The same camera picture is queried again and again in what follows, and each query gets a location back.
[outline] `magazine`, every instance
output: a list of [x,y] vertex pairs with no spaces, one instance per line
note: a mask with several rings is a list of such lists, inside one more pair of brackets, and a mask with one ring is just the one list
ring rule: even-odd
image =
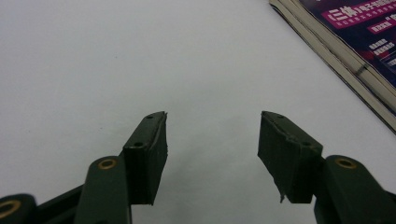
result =
[[270,4],[395,132],[396,0],[270,0]]

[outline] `white surface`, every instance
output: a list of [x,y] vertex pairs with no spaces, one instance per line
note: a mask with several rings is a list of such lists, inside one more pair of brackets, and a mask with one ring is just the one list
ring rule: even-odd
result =
[[82,184],[161,110],[169,157],[134,223],[315,223],[256,156],[262,110],[396,192],[395,135],[266,1],[0,2],[0,197]]

